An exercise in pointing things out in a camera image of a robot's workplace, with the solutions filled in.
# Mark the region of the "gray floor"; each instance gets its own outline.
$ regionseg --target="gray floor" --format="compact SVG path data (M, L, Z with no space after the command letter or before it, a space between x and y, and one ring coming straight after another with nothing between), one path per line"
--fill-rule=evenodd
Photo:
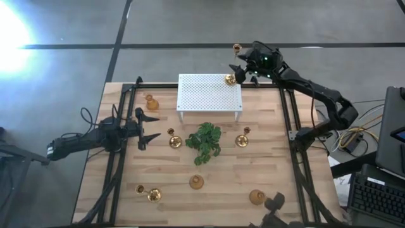
M28 36L10 28L0 37L0 45L7 41L7 51L0 53L0 126L13 144L45 155L55 137L87 130L79 111L85 106L96 116L113 51L16 52L7 49L8 42L114 44L125 0L4 2L0 10L8 7L15 14L6 21L17 18L21 22L15 26L25 27ZM404 24L395 0L134 0L123 43L403 42ZM281 51L303 77L338 89L351 101L383 99L387 86L405 86L404 48ZM230 49L121 50L113 82L133 82L137 76L174 82L179 73L228 73L229 63L234 63ZM19 67L10 70L11 65ZM356 108L363 113L381 103L357 103ZM317 108L325 113L324 107ZM368 140L372 151L375 144ZM352 159L341 152L332 156L341 162ZM85 157L75 153L48 167L33 164L10 227L69 224Z

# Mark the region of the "wire bundle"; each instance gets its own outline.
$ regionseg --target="wire bundle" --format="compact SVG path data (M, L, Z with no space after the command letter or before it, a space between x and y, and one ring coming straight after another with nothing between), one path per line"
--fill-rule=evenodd
M378 111L378 110L381 110L382 108L383 108L383 106L384 106L384 104L380 104L380 105L377 105L377 106L375 106L375 107L372 107L371 109L369 109L368 111L366 111L357 121L355 121L354 123L356 123L356 122L359 122L360 120L362 120L362 119L364 119L365 117L367 117L367 116L369 116L369 115L371 115L371 114L373 114L374 112L376 112L376 111ZM370 121L368 121L368 122L366 122L366 123L364 123L363 125L360 125L360 126L354 126L354 127L350 127L349 129L347 129L347 130L345 130L345 131L343 131L342 133L339 133L338 132L338 138L336 139L336 141L333 143L333 145L332 145L332 147L334 147L334 149L332 150L332 152L334 152L334 151L336 151L336 150L342 150L342 148L345 148L347 145L349 145L349 143L351 142L351 141L353 141L354 140L354 138L355 138L355 136L356 136L356 134L357 133L365 133L365 134L368 134L372 139L374 139L374 141L378 144L378 136L376 136L374 133L372 133L371 131L369 131L372 127L375 127L375 126L377 126L378 124L380 124L381 123L381 121L379 121L379 122L377 122L377 123L375 123L375 124L373 124L372 126L369 126L369 127L366 127L366 125L368 125L368 124L370 124L370 123L372 123L372 122L374 122L375 120L378 120L378 119L380 119L380 118L382 118L382 115L379 115L379 116L377 116L377 117L375 117L375 118L373 118L372 120L370 120ZM345 139L345 138L349 138L345 143L343 143L343 140ZM359 156L363 156L363 155L365 155L366 153L367 153L367 151L368 151L368 142L365 140L365 139L363 139L362 141L364 141L364 143L366 143L366 149L365 149L365 151L361 154L361 155L359 155Z

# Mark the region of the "yellow cable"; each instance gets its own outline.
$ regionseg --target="yellow cable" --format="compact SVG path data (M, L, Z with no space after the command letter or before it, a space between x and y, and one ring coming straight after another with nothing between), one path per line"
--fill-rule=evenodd
M341 148L344 148L344 147L346 147L347 145L349 145L349 143L350 143L351 141L353 141L353 139L354 139L354 137L355 137L355 134L353 134L353 135L350 137L350 139L347 140L347 142L346 142L344 145L342 145L343 137L346 135L347 132L350 132L350 131L356 131L356 132L365 131L365 132L369 133L370 135L372 135L376 140L378 140L378 137L377 137L376 135L374 135L373 133L371 133L371 132L369 132L368 130L364 129L363 127L364 127L365 125L371 123L372 121L374 121L374 120L376 120L376 119L378 119L378 118L381 118L381 117L382 117L382 115L379 115L379 116L375 117L374 119L370 120L369 122L366 122L365 124L363 124L362 126L360 126L360 127L358 127L358 128L357 128L357 127L353 127L353 128L351 128L352 130L349 129L348 131L346 131L346 132L345 132L344 134L342 134L342 135L340 136L340 138L339 138L339 146L340 146Z
M339 146L340 146L341 148L346 147L346 146L349 144L349 142L351 142L351 141L353 140L352 138L354 138L354 136L352 136L352 138L350 138L350 140L348 140L348 141L345 143L345 145L342 145L342 140L343 140L344 136L345 136L348 132L367 132L367 133L369 133L373 138L375 138L375 140L378 141L378 137L377 137L374 133L372 133L372 132L370 132L370 131L368 131L368 130L362 128L362 127L353 127L353 128L351 128L351 129L347 130L347 132L345 132L344 134L342 134L342 135L340 136L340 139L339 139Z

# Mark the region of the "table leg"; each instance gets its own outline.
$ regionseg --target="table leg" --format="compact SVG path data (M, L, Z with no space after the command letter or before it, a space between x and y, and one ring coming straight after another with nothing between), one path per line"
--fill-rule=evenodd
M241 111L236 111L236 112L235 112L235 121L236 121L236 122L239 121L239 117L240 117L240 114L241 114L241 113L242 113Z
M180 120L180 123L183 123L183 115L184 115L184 113L182 111L178 111L177 115L178 115L178 119Z

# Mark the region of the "computer monitor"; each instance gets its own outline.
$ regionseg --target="computer monitor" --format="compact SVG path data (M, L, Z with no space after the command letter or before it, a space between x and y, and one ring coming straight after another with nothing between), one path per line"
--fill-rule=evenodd
M401 127L400 129L391 132L391 136L405 143L405 127Z

